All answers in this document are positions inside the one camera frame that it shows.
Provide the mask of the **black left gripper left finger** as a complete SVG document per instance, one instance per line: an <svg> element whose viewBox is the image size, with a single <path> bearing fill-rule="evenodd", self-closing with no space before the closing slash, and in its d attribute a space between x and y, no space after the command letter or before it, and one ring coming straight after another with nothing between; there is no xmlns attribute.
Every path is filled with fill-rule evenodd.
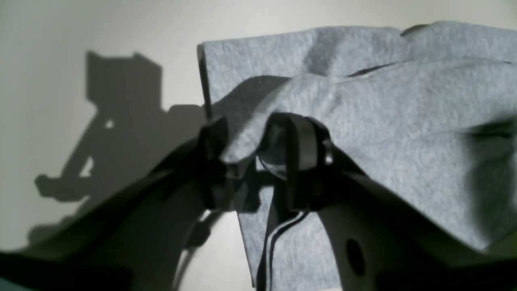
<svg viewBox="0 0 517 291"><path fill-rule="evenodd" d="M192 230L206 210L231 204L227 120L199 136L50 238L1 253L1 279L32 291L169 291Z"/></svg>

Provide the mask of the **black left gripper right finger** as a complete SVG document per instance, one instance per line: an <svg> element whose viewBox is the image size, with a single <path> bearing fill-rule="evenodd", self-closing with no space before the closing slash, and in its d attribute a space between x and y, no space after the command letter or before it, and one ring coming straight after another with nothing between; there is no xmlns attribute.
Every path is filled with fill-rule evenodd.
<svg viewBox="0 0 517 291"><path fill-rule="evenodd" d="M314 118L275 113L287 204L315 212L345 291L515 291L516 258L476 251L370 178Z"/></svg>

